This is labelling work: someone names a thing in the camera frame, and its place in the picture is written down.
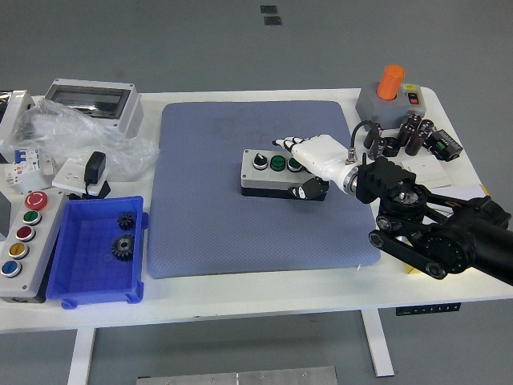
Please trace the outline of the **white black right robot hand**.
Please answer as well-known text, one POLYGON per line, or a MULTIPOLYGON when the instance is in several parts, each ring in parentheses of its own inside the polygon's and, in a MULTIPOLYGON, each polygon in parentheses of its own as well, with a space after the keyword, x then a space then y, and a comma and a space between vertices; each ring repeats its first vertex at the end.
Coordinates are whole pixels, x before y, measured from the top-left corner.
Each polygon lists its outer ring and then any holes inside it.
POLYGON ((296 198, 312 200, 319 197, 332 181, 347 195, 355 195, 359 162, 354 148, 347 149, 332 136, 319 135, 308 139, 287 137, 274 140, 275 146, 289 151, 293 159, 313 177, 289 190, 296 198))

